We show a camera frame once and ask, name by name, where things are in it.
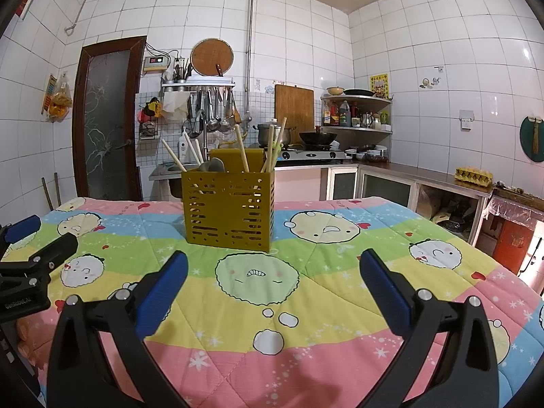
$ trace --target plastic sheet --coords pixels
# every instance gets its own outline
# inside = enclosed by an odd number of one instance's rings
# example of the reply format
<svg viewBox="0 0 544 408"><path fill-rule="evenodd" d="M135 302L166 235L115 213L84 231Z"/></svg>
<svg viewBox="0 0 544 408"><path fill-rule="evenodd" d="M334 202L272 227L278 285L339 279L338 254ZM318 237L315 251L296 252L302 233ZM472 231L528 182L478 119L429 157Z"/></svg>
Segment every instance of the plastic sheet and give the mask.
<svg viewBox="0 0 544 408"><path fill-rule="evenodd" d="M544 222L544 211L536 210L528 205L493 196L489 200L488 206L483 211L484 219L487 219L489 213L501 216L504 219L516 224L525 226L534 231L538 221Z"/></svg>

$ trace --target cutting board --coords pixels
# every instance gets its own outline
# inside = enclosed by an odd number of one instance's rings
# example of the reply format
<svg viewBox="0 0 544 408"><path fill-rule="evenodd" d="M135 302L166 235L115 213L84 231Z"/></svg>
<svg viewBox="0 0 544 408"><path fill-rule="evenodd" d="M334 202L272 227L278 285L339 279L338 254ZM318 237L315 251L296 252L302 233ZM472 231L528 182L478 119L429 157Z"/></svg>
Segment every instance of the cutting board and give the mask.
<svg viewBox="0 0 544 408"><path fill-rule="evenodd" d="M314 132L313 90L277 84L275 87L275 117L281 123L287 118L286 127L296 127L291 131L291 144L302 143L300 132Z"/></svg>

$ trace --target poster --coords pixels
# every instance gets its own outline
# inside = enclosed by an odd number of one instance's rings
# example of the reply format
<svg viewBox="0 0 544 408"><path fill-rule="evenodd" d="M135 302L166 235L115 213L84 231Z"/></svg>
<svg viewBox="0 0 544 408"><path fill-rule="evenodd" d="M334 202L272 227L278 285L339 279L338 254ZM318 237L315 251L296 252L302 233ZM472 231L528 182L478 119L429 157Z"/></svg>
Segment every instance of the poster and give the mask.
<svg viewBox="0 0 544 408"><path fill-rule="evenodd" d="M389 99L389 81L386 73L371 76L371 90L375 97Z"/></svg>

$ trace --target colorful quilt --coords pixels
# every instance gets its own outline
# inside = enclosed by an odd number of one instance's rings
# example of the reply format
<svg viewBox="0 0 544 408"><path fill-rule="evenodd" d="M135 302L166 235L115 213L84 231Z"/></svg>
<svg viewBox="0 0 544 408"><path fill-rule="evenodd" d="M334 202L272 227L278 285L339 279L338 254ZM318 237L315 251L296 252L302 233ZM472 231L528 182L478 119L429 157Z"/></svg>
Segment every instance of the colorful quilt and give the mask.
<svg viewBox="0 0 544 408"><path fill-rule="evenodd" d="M275 205L274 219L270 252L244 252L187 243L179 203L70 201L7 255L27 259L66 232L79 241L78 252L52 274L51 308L18 322L20 350L44 384L51 338L69 295L107 299L182 250L189 277L146 345L191 406L355 407L402 344L358 271L358 256L372 248L416 289L444 300L482 299L499 362L501 406L542 355L540 297L410 210L379 198L284 202ZM111 338L103 339L113 357ZM424 390L440 342L409 396ZM137 396L119 360L112 364L123 390Z"/></svg>

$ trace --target stainless steel pot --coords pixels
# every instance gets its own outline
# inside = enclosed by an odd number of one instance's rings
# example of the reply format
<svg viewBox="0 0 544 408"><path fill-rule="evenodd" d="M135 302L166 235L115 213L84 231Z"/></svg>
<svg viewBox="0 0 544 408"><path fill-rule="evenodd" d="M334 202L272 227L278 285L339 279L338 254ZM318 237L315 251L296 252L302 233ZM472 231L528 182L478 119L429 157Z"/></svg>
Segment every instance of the stainless steel pot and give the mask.
<svg viewBox="0 0 544 408"><path fill-rule="evenodd" d="M257 141L259 142L260 146L263 146L263 147L268 146L268 129L271 124L274 126L274 141L275 141L279 135L279 130L281 129L281 124L278 124L277 121L261 123L261 124L258 124L257 127L253 126L255 130L259 131L259 135L257 136ZM296 129L296 127L285 127L284 133L279 139L279 143L282 144L284 148L287 147L289 143L291 142L291 130L294 130L294 129Z"/></svg>

